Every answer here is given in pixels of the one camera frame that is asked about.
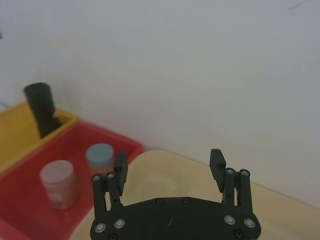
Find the bolt head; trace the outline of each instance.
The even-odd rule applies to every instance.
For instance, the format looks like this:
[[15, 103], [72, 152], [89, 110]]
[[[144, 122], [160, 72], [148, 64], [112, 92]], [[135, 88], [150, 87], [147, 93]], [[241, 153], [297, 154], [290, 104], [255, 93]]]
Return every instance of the bolt head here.
[[253, 221], [251, 218], [245, 218], [243, 221], [248, 228], [254, 228], [256, 226], [255, 221]]
[[114, 222], [114, 227], [116, 229], [121, 229], [121, 228], [123, 228], [125, 226], [125, 224], [126, 224], [126, 221], [121, 219], [121, 218], [119, 218]]
[[225, 221], [227, 224], [229, 224], [229, 225], [234, 225], [234, 224], [236, 224], [236, 219], [235, 219], [233, 216], [231, 216], [231, 215], [226, 215], [226, 216], [224, 217], [224, 221]]
[[105, 223], [99, 223], [95, 226], [95, 232], [96, 233], [102, 233], [106, 229], [106, 224]]
[[110, 172], [107, 177], [108, 177], [109, 179], [112, 179], [114, 176], [115, 176], [115, 174], [114, 174], [113, 172]]

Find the plastic tray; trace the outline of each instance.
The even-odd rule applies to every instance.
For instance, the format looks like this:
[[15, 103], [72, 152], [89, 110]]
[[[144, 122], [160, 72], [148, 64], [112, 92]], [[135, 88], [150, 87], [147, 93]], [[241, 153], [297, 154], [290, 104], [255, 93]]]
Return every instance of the plastic tray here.
[[[112, 145], [115, 154], [126, 152], [129, 163], [143, 151], [139, 143], [124, 136], [77, 123], [0, 178], [0, 218], [33, 240], [67, 240], [93, 207], [85, 152], [96, 143]], [[69, 210], [54, 209], [40, 182], [42, 167], [55, 160], [68, 160], [75, 169], [79, 197]]]
[[57, 109], [62, 126], [40, 139], [37, 123], [26, 102], [0, 112], [0, 174], [74, 125], [78, 118]]

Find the screw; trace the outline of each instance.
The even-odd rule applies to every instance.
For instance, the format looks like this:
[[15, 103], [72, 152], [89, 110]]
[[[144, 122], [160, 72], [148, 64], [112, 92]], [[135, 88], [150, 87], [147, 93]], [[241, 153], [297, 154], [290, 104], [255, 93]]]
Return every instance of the screw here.
[[164, 200], [161, 199], [161, 198], [158, 198], [157, 200], [155, 200], [155, 203], [156, 203], [157, 205], [162, 205], [162, 204], [164, 204]]
[[236, 224], [236, 219], [235, 219], [233, 216], [231, 216], [231, 215], [226, 215], [226, 216], [224, 217], [224, 221], [225, 221], [227, 224], [229, 224], [229, 225], [234, 225], [234, 224]]
[[126, 224], [125, 220], [119, 218], [118, 220], [116, 220], [116, 221], [114, 222], [114, 227], [115, 227], [116, 229], [121, 229], [121, 228], [123, 228], [123, 227], [125, 226], [125, 224]]
[[109, 236], [109, 240], [117, 240], [118, 239], [118, 236], [117, 234], [113, 233]]
[[95, 232], [96, 233], [102, 233], [106, 229], [106, 224], [104, 223], [99, 223], [95, 226]]
[[234, 235], [237, 239], [243, 239], [244, 238], [244, 233], [241, 230], [235, 230]]
[[234, 173], [234, 171], [233, 171], [232, 169], [227, 169], [226, 172], [227, 172], [228, 174], [233, 174], [233, 173]]
[[253, 221], [251, 218], [245, 218], [243, 221], [248, 228], [254, 228], [256, 226], [255, 221]]
[[112, 179], [114, 176], [115, 176], [115, 174], [114, 174], [113, 172], [110, 172], [110, 173], [108, 174], [108, 178], [109, 178], [109, 179]]
[[183, 202], [184, 204], [189, 204], [189, 203], [190, 203], [190, 198], [185, 197], [184, 199], [182, 199], [182, 202]]

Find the red tray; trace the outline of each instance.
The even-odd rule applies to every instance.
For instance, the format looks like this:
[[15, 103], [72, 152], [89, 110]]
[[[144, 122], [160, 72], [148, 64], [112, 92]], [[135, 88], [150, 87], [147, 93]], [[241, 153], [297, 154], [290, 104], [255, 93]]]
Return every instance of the red tray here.
[[[67, 240], [93, 207], [91, 172], [85, 152], [96, 143], [113, 146], [115, 154], [126, 152], [128, 163], [143, 151], [139, 143], [129, 138], [77, 123], [0, 176], [0, 218], [32, 240]], [[69, 210], [54, 209], [40, 182], [42, 167], [55, 160], [70, 161], [76, 173], [79, 198]], [[0, 238], [4, 232], [0, 228]]]

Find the yellow tray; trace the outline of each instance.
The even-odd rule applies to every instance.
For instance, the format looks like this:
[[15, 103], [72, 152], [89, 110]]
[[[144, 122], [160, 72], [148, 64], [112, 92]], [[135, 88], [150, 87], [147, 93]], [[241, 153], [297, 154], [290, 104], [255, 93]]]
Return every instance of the yellow tray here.
[[0, 174], [78, 122], [78, 118], [57, 109], [62, 126], [40, 138], [36, 120], [26, 102], [0, 112]]

